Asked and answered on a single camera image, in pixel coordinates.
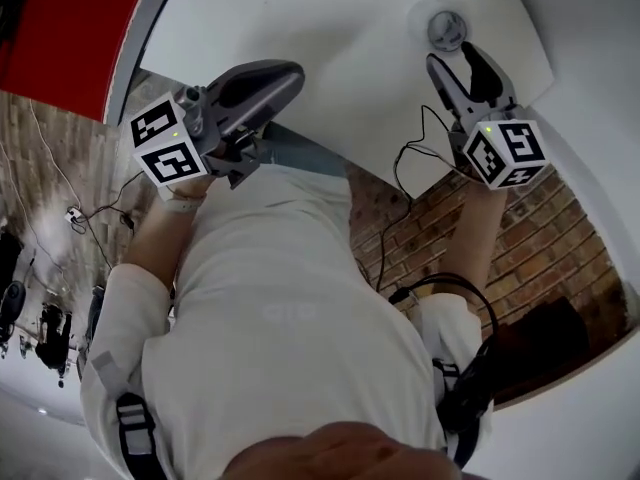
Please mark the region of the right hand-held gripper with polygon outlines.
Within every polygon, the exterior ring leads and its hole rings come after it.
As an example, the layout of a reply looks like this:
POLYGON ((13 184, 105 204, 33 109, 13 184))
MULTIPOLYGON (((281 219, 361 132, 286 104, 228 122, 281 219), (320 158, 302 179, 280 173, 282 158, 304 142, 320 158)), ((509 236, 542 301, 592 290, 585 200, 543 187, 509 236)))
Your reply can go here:
POLYGON ((468 131, 454 122, 448 137, 456 166, 469 165, 492 191, 531 183, 545 168, 545 145, 537 123, 526 119, 523 107, 515 104, 513 84, 492 57, 468 41, 462 44, 462 53, 471 68, 469 93, 440 57, 430 53, 426 58, 427 73, 445 108, 462 116, 469 99, 508 107, 473 118, 468 131))

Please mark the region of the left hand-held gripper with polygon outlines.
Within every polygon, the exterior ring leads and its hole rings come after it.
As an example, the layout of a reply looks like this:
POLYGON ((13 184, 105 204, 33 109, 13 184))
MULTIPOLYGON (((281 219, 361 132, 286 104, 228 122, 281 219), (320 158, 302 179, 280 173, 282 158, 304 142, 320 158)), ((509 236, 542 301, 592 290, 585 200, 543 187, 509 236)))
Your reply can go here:
POLYGON ((158 187, 210 175, 235 188, 259 166, 256 129, 303 86, 300 64, 265 59, 229 69, 206 89, 168 92, 130 119, 134 158, 158 187))

